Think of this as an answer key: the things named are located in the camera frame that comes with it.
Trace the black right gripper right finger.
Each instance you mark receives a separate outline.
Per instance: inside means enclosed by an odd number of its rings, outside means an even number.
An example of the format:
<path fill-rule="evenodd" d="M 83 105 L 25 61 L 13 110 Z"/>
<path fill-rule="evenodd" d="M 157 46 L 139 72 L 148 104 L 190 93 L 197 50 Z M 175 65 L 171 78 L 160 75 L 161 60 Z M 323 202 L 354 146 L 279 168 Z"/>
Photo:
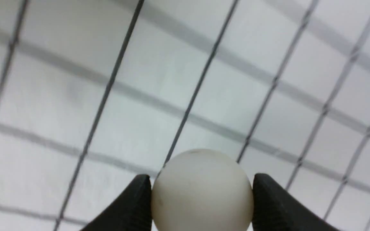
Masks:
<path fill-rule="evenodd" d="M 254 231 L 337 231 L 291 196 L 270 175 L 254 176 Z"/>

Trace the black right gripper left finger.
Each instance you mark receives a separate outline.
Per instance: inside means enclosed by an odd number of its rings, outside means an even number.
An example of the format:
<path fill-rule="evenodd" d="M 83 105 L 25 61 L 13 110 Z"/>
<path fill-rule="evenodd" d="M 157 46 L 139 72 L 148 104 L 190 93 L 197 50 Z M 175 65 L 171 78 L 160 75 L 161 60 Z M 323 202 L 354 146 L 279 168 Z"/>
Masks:
<path fill-rule="evenodd" d="M 150 176 L 138 174 L 82 231 L 151 231 Z"/>

